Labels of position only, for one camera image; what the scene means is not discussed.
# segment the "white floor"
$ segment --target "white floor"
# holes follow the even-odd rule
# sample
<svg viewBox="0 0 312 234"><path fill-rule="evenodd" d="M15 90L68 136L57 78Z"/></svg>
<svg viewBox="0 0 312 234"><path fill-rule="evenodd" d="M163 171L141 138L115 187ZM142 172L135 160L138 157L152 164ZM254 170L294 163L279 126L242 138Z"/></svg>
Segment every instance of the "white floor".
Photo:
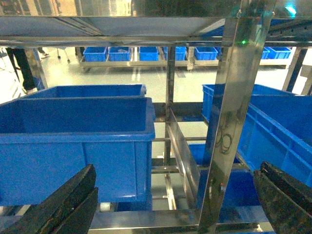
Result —
<svg viewBox="0 0 312 234"><path fill-rule="evenodd" d="M84 74L75 56L74 48L67 48L70 63L63 50L60 50L61 59L57 58L56 48L44 48L50 54L42 59L42 66L49 87L57 85L81 85L81 84L140 84L147 87L147 95L153 102L165 102L166 92L166 71L164 68L92 68L89 73ZM312 61L312 51L306 56L305 64ZM12 73L10 60L5 57L0 59L0 103L16 98L8 94L15 82L15 74ZM266 85L272 88L281 89L287 74L286 69L276 67L260 67L256 84ZM200 67L192 71L186 68L178 68L175 74L175 95L174 102L202 101L202 84L213 84L216 77L216 67ZM306 78L299 77L294 88L294 93L300 94ZM207 134L207 126L203 122L183 122L179 124L186 137L202 137ZM164 124L156 123L156 137L164 137ZM164 144L153 143L153 157L163 155ZM153 175L153 195L166 195L164 176ZM172 175L175 194L182 195L183 188L179 175ZM185 201L178 201L180 207L185 206ZM166 200L156 200L154 209L167 209Z"/></svg>

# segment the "metal post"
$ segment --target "metal post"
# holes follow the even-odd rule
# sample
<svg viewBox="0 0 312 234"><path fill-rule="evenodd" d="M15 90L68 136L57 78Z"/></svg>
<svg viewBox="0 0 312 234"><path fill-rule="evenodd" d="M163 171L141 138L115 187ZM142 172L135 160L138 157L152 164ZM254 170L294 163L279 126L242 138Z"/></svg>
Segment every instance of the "metal post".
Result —
<svg viewBox="0 0 312 234"><path fill-rule="evenodd" d="M188 71L193 69L193 65L194 65L194 49L195 49L195 47L190 46L189 47L189 52L187 54L187 60L188 60L187 70Z"/></svg>
<svg viewBox="0 0 312 234"><path fill-rule="evenodd" d="M304 84L301 95L305 95L305 96L311 95L311 91L312 91L312 69L307 75L307 81Z"/></svg>
<svg viewBox="0 0 312 234"><path fill-rule="evenodd" d="M35 84L38 90L47 89L48 84L44 76L43 68L41 66L38 51L36 49L25 49L27 60L33 74Z"/></svg>
<svg viewBox="0 0 312 234"><path fill-rule="evenodd" d="M167 83L166 83L166 126L165 137L169 137L168 134L168 121L170 116L170 106L174 101L174 87L175 87L175 68L176 68L176 47L168 47L168 63L167 63ZM165 142L164 150L164 165L169 165L170 162L171 142Z"/></svg>
<svg viewBox="0 0 312 234"><path fill-rule="evenodd" d="M293 55L292 62L288 68L288 73L283 85L283 90L292 92L294 84L297 81L300 69L302 67L302 63L304 57L307 54L308 49L306 47L297 47L296 51Z"/></svg>
<svg viewBox="0 0 312 234"><path fill-rule="evenodd" d="M203 159L210 169L201 171L197 193L198 233L215 233L275 2L243 0L237 19L226 19Z"/></svg>

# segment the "metal frame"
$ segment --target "metal frame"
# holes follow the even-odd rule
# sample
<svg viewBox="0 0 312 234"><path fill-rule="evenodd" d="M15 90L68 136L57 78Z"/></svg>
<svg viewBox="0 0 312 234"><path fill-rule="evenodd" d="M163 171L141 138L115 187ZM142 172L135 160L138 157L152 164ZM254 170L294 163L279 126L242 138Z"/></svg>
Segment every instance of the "metal frame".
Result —
<svg viewBox="0 0 312 234"><path fill-rule="evenodd" d="M185 61L175 61L176 67L187 67L187 70L190 71L194 67L202 66L218 66L219 60L197 60L194 56L195 47L189 46L188 52L186 53ZM80 59L80 66L84 73L90 71L93 67L167 67L167 61L165 59L164 53L161 47L158 47L159 55L158 61L140 61L137 54L137 47L131 49L131 58L130 61L119 61L111 62L109 61L109 55L106 58L105 62L86 62L84 57ZM262 59L260 65L262 66L274 66L280 65L288 67L292 62L293 54L287 59Z"/></svg>
<svg viewBox="0 0 312 234"><path fill-rule="evenodd" d="M82 66L88 69L93 66L167 66L167 94L165 103L155 103L157 121L165 122L165 138L157 138L155 141L165 142L164 159L153 159L152 173L165 174L167 194L160 199L168 199L171 210L168 211L142 211L142 212L108 212L96 213L89 233L237 233L237 232L259 232L272 231L272 227L267 221L252 220L244 223L239 218L226 223L218 223L218 218L224 214L235 214L237 210L244 209L236 207L232 209L222 209L222 201L226 191L228 179L232 170L246 170L244 165L234 165L233 160L242 126L252 94L254 80L259 65L261 65L261 54L266 45L288 45L288 46L309 46L311 41L301 38L276 38L267 39L267 32L271 19L291 19L299 20L311 19L310 6L307 1L296 0L297 15L291 17L284 12L284 7L288 4L286 0L199 0L197 6L205 11L197 12L195 9L185 7L183 1L179 2L180 11L176 10L176 5L162 1L164 8L156 9L154 12L141 9L146 4L141 0L135 1L131 7L130 17L213 17L216 19L225 18L225 31L222 38L199 38L199 37L110 37L102 36L97 28L89 24L87 20L76 16L68 19L52 15L57 20L61 20L70 27L79 28L86 32L87 37L10 37L1 36L0 44L5 46L38 47L46 46L99 46L106 45L157 45L168 46L168 61L160 61L157 65L151 63L140 63L131 61L127 63L105 62L101 64L85 64ZM44 16L42 9L37 15ZM100 17L124 17L119 12L113 15L111 12L99 12L90 16ZM214 26L207 25L203 30L211 30ZM218 62L218 72L216 78L216 88L213 98L213 111L210 120L210 127L206 138L184 137L179 128L179 121L202 121L201 102L174 103L174 72L175 66L175 46L189 46L187 55L188 69L196 65L194 60L194 46L221 46L223 47L223 58ZM35 59L34 53L29 53L29 60L32 71L45 82L40 74L40 63ZM229 145L220 145L219 136L228 137ZM206 140L206 150L203 167L198 167L189 150L187 140ZM170 157L171 148L175 153L175 158ZM211 163L208 163L208 156L212 156ZM170 174L180 173L185 197L189 205L187 210L176 210L175 195L173 193ZM18 212L23 213L27 207ZM18 216L2 216L0 228L18 220Z"/></svg>

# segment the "blue crate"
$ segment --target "blue crate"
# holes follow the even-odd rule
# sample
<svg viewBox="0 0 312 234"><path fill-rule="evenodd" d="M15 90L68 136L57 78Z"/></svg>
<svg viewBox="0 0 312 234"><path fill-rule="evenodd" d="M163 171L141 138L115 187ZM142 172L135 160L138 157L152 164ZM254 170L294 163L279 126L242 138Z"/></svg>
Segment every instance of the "blue crate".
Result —
<svg viewBox="0 0 312 234"><path fill-rule="evenodd" d="M197 60L215 60L218 51L214 47L195 47Z"/></svg>
<svg viewBox="0 0 312 234"><path fill-rule="evenodd" d="M86 62L105 62L107 47L87 47L83 55Z"/></svg>
<svg viewBox="0 0 312 234"><path fill-rule="evenodd" d="M269 51L266 47L264 47L264 48L263 48L263 52L262 52L262 57L261 57L261 59L267 59L269 53L270 53L270 51Z"/></svg>
<svg viewBox="0 0 312 234"><path fill-rule="evenodd" d="M146 86L144 84L72 85L56 86L31 95L23 96L22 98L144 97L145 94Z"/></svg>
<svg viewBox="0 0 312 234"><path fill-rule="evenodd" d="M109 61L130 61L130 48L111 47L108 55Z"/></svg>
<svg viewBox="0 0 312 234"><path fill-rule="evenodd" d="M202 165L205 152L205 144L189 144L189 148L195 159L195 162L198 165ZM239 163L239 160L235 158L234 163Z"/></svg>
<svg viewBox="0 0 312 234"><path fill-rule="evenodd" d="M207 121L210 119L211 107L213 104L213 96L214 96L214 84L204 84L203 85L203 109L202 115L205 117ZM293 93L281 91L278 89L266 87L263 85L255 84L253 87L253 95L288 95L293 96Z"/></svg>
<svg viewBox="0 0 312 234"><path fill-rule="evenodd" d="M312 97L253 96L238 152L251 170L268 161L312 187Z"/></svg>
<svg viewBox="0 0 312 234"><path fill-rule="evenodd" d="M139 53L141 61L158 61L158 49L155 46L140 47Z"/></svg>
<svg viewBox="0 0 312 234"><path fill-rule="evenodd" d="M163 47L163 52L165 54L166 60L168 60L168 47ZM186 54L186 47L184 46L177 46L175 48L175 60L176 61L184 61Z"/></svg>
<svg viewBox="0 0 312 234"><path fill-rule="evenodd" d="M288 59L292 50L288 47L267 47L269 50L268 59Z"/></svg>
<svg viewBox="0 0 312 234"><path fill-rule="evenodd" d="M215 49L218 51L218 55L222 54L222 48L221 47L215 47Z"/></svg>
<svg viewBox="0 0 312 234"><path fill-rule="evenodd" d="M202 160L205 144L189 144L189 147L195 160ZM198 192L201 197L204 190L204 186L199 187ZM231 208L231 210L235 208L235 213L227 212L227 208ZM244 222L268 221L254 188L253 176L248 170L244 169L231 172L222 203L219 223L225 223L235 219L243 220Z"/></svg>
<svg viewBox="0 0 312 234"><path fill-rule="evenodd" d="M0 113L1 206L38 204L88 163L99 202L145 202L150 194L150 98L18 99Z"/></svg>
<svg viewBox="0 0 312 234"><path fill-rule="evenodd" d="M119 202L117 211L151 211L153 209L152 194L148 194L145 202Z"/></svg>

